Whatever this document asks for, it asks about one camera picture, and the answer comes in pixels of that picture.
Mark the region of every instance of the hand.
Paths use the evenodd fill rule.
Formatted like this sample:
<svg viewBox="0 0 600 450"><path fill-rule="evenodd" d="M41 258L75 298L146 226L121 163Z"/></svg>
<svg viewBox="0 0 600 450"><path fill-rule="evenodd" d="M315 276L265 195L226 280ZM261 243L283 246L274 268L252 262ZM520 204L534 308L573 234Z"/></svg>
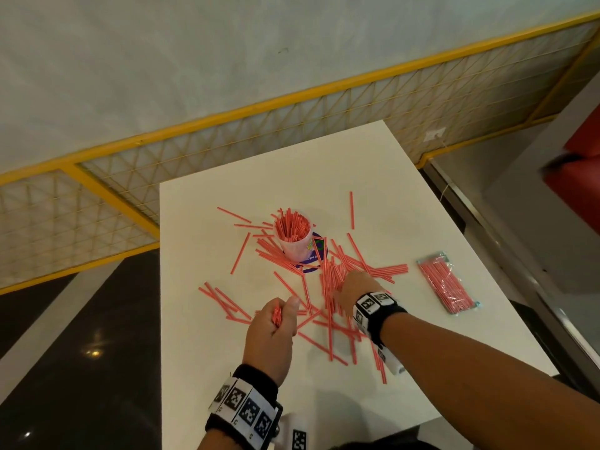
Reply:
<svg viewBox="0 0 600 450"><path fill-rule="evenodd" d="M275 307L281 307L281 325L271 318ZM242 363L262 371L278 387L288 375L292 363L292 337L296 335L296 315L300 307L298 297L289 297L287 303L274 298L252 320L246 333L246 346Z"/></svg>
<svg viewBox="0 0 600 450"><path fill-rule="evenodd" d="M353 316L354 303L367 292L385 292L385 289L368 273L353 270L346 275L341 292L334 292L334 299L341 304L347 316Z"/></svg>

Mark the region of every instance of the cup filled with straws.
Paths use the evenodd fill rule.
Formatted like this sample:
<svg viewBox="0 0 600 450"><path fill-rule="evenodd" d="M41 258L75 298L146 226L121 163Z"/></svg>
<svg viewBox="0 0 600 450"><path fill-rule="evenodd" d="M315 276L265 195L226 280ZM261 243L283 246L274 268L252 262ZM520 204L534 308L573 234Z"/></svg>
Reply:
<svg viewBox="0 0 600 450"><path fill-rule="evenodd" d="M278 213L273 234L283 254L292 262L308 259L313 251L313 225L306 215L297 210L279 209Z"/></svg>

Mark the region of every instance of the packet of red straws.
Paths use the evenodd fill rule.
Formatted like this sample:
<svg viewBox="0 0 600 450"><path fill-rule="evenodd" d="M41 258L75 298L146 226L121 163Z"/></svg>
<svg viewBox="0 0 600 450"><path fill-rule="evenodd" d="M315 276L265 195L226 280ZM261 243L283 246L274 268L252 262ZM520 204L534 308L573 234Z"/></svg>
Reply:
<svg viewBox="0 0 600 450"><path fill-rule="evenodd" d="M467 294L453 273L453 265L443 251L417 261L421 272L450 314L458 314L480 306Z"/></svg>

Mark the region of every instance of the person's left hand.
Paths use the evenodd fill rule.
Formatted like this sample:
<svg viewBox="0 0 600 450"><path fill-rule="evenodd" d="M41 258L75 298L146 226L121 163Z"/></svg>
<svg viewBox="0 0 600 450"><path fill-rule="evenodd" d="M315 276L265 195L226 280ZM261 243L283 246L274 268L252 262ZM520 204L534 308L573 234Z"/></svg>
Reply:
<svg viewBox="0 0 600 450"><path fill-rule="evenodd" d="M273 321L273 311L281 307L281 326ZM242 363L262 371L278 387L288 375L292 364L292 337L296 335L296 314L300 307L298 297L289 297L287 303L274 298L252 320L246 333L246 346Z"/></svg>

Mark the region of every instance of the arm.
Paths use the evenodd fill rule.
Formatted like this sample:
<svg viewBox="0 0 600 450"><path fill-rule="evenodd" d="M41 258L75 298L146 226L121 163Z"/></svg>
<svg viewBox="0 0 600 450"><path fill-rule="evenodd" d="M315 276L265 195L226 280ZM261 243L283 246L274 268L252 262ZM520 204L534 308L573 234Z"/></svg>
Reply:
<svg viewBox="0 0 600 450"><path fill-rule="evenodd" d="M281 325L276 327L272 322L275 307L281 307ZM298 297L290 297L287 303L279 298L268 302L252 320L246 333L246 345L242 364L250 365L268 376L277 388L288 375L292 363L292 337L296 335L296 315L300 306ZM226 433L209 430L198 450L243 450L234 439Z"/></svg>
<svg viewBox="0 0 600 450"><path fill-rule="evenodd" d="M349 273L338 300L352 306L383 287ZM393 314L380 337L440 413L485 449L600 448L600 404L481 342L407 313Z"/></svg>

